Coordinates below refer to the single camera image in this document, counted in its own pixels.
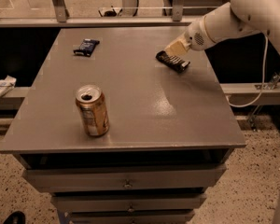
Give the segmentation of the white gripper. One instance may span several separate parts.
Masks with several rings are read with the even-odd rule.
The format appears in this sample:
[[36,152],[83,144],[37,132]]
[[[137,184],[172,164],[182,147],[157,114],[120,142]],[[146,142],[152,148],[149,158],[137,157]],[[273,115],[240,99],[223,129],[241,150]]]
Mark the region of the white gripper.
[[176,40],[170,43],[164,51],[169,56],[184,55],[189,49],[205,50],[213,47],[216,43],[206,31],[205,17],[192,22],[185,32],[186,40]]

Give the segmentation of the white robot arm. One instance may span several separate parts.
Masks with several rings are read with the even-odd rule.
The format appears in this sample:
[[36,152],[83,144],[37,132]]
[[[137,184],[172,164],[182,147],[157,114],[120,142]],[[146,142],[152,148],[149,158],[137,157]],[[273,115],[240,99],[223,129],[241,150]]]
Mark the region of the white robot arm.
[[165,52],[180,56],[257,33],[264,34],[280,55],[280,0],[230,0],[192,22]]

